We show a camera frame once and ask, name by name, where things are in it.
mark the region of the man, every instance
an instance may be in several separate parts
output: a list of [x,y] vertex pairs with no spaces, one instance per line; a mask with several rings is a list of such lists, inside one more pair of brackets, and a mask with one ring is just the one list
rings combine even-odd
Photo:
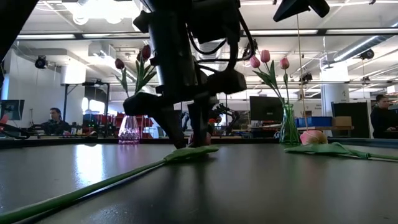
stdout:
[[42,128],[46,135],[64,135],[71,131],[68,123],[61,120],[61,111],[58,108],[50,109],[50,120],[42,124]]
[[390,103],[388,98],[383,95],[377,95],[377,105],[371,113],[371,121],[374,129],[374,138],[398,138],[395,133],[398,126],[398,114],[388,109]]

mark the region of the table surface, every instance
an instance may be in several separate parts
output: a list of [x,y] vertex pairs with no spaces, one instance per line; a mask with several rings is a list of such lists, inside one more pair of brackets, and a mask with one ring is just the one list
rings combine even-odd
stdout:
[[[396,149],[351,146],[398,156]],[[158,161],[171,145],[65,145],[0,151],[0,213]],[[398,163],[225,145],[160,167],[38,223],[398,223]]]

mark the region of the light fixture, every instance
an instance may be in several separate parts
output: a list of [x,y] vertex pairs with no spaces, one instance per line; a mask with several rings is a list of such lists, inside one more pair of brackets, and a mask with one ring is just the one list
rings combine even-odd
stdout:
[[326,34],[396,34],[397,28],[385,29],[328,29]]
[[134,1],[87,0],[62,3],[73,15],[78,25],[86,24],[90,19],[105,19],[110,24],[118,24],[124,18],[135,19],[140,10]]
[[149,38],[149,34],[143,34],[141,32],[131,33],[108,33],[108,34],[82,34],[84,39],[146,39]]
[[47,40],[47,39],[75,39],[73,34],[21,34],[17,36],[17,40]]
[[300,34],[316,34],[318,30],[250,30],[251,35],[298,35]]

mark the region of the window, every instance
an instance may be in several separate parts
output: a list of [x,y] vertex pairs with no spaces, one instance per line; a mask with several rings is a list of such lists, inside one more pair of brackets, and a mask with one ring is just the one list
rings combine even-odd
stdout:
[[81,110],[83,111],[83,113],[88,110],[88,99],[86,97],[84,97],[81,101]]
[[105,103],[96,101],[96,100],[90,100],[89,109],[92,112],[97,112],[98,114],[103,114],[105,111]]

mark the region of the computer screen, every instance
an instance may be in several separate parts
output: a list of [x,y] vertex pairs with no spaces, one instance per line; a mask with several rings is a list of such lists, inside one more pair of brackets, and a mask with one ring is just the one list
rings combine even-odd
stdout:
[[278,97],[250,96],[252,121],[282,121],[284,110]]
[[1,100],[0,118],[8,115],[9,121],[20,121],[24,112],[25,100]]

